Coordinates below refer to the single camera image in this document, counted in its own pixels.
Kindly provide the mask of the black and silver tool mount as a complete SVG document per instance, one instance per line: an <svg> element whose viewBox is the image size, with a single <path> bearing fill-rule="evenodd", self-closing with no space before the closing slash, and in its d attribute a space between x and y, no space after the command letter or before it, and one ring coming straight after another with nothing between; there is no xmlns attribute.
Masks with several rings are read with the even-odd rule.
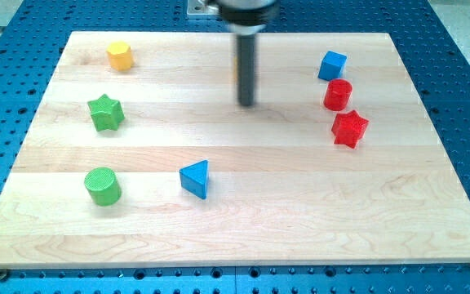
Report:
<svg viewBox="0 0 470 294"><path fill-rule="evenodd" d="M217 0L219 17L237 34L256 34L280 10L279 0Z"/></svg>

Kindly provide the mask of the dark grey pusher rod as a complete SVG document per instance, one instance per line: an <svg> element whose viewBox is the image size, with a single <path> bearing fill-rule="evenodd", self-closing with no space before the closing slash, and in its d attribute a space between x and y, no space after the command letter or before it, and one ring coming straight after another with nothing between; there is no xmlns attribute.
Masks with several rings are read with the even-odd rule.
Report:
<svg viewBox="0 0 470 294"><path fill-rule="evenodd" d="M237 100L250 107L255 103L255 35L236 37Z"/></svg>

